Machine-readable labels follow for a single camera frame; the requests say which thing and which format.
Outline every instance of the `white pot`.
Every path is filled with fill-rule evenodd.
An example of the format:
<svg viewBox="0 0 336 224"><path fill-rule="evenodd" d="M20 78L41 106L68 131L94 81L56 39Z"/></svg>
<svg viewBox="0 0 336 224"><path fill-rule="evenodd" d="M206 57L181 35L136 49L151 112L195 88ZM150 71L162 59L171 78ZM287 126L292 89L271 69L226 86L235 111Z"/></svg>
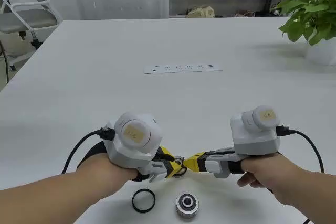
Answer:
<svg viewBox="0 0 336 224"><path fill-rule="evenodd" d="M306 58L322 65L336 64L336 38L323 39L314 46L309 45Z"/></svg>

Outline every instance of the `table surface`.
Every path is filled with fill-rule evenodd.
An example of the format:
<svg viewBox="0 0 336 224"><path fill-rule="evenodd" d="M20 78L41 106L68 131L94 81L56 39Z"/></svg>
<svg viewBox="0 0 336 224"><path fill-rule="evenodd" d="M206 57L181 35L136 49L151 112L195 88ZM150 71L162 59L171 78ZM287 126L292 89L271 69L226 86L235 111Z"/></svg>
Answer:
<svg viewBox="0 0 336 224"><path fill-rule="evenodd" d="M0 93L0 189L61 172L70 150L88 132L125 111L152 113L162 145L191 156L232 146L230 117L272 105L283 124L306 132L336 174L334 115L336 68L304 59L277 29L285 18L67 21L47 39ZM143 74L165 63L218 63L220 72ZM89 139L69 170L98 139ZM280 151L298 165L318 170L299 136L283 137ZM178 194L200 201L193 223L302 223L264 189L238 188L238 176L216 179L187 172L155 184L129 182L91 207L78 223L183 223ZM156 206L138 214L133 193L150 188Z"/></svg>

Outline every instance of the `power outlet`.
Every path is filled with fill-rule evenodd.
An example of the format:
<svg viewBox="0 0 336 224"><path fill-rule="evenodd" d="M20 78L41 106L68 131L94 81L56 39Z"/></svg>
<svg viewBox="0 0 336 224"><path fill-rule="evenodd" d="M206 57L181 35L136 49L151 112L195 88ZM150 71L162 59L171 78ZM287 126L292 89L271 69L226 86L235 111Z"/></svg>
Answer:
<svg viewBox="0 0 336 224"><path fill-rule="evenodd" d="M149 73L179 73L179 72L203 72L222 71L218 64L186 64L186 65L155 65L147 66L143 72Z"/></svg>

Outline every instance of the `o-ring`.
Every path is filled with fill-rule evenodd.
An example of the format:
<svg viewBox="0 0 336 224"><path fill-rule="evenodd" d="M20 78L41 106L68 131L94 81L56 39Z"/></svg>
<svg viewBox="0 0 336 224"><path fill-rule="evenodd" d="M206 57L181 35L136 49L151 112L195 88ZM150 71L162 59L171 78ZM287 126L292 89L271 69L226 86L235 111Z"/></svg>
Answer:
<svg viewBox="0 0 336 224"><path fill-rule="evenodd" d="M143 191L146 191L146 192L150 193L153 196L153 205L150 208L145 209L145 210L137 208L135 206L135 204L134 204L134 198L136 197L136 195L139 194L139 193L141 193L141 192L143 192ZM133 197L132 197L132 206L133 206L134 210L137 211L137 212L139 212L139 213L141 213L141 214L145 214L145 213L149 212L150 210L152 210L153 207L155 206L155 202L156 202L155 194L153 193L153 191L151 191L149 189L146 189L146 188L140 189L140 190L136 191L135 194L133 194Z"/></svg>

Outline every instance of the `office chair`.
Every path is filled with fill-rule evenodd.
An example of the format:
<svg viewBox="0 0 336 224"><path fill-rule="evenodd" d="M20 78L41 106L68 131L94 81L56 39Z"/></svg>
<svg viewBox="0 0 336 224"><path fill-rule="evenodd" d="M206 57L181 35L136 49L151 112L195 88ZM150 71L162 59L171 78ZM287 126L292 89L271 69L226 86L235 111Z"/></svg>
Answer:
<svg viewBox="0 0 336 224"><path fill-rule="evenodd" d="M98 19L169 18L169 0L96 0Z"/></svg>
<svg viewBox="0 0 336 224"><path fill-rule="evenodd" d="M33 41L32 46L36 50L41 42L36 37L35 31L41 29L56 28L62 21L59 13L53 8L50 0L36 0L27 3L11 3L10 0L2 0L0 9L0 31L6 34L19 33L24 39L26 31L30 31ZM5 6L10 8L10 13L4 13ZM11 61L10 68L15 71L14 63L28 59L31 54L17 57Z"/></svg>

